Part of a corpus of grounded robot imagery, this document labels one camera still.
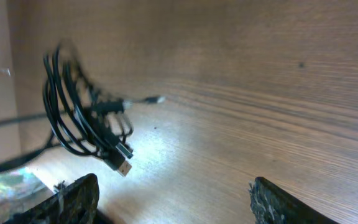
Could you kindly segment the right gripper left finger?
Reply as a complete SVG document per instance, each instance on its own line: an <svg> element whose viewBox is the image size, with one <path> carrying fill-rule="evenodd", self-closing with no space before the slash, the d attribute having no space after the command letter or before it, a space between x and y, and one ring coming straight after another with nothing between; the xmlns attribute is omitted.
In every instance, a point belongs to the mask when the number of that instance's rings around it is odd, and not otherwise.
<svg viewBox="0 0 358 224"><path fill-rule="evenodd" d="M35 207L16 213L4 224L113 224L98 210L99 185L87 174L70 185L60 183L58 192Z"/></svg>

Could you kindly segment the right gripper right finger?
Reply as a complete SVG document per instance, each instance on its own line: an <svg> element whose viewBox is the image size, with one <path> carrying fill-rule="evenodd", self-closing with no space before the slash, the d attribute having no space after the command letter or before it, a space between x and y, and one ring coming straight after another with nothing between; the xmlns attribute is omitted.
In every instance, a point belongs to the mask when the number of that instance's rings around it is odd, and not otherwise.
<svg viewBox="0 0 358 224"><path fill-rule="evenodd" d="M336 224L265 177L249 182L249 195L256 224Z"/></svg>

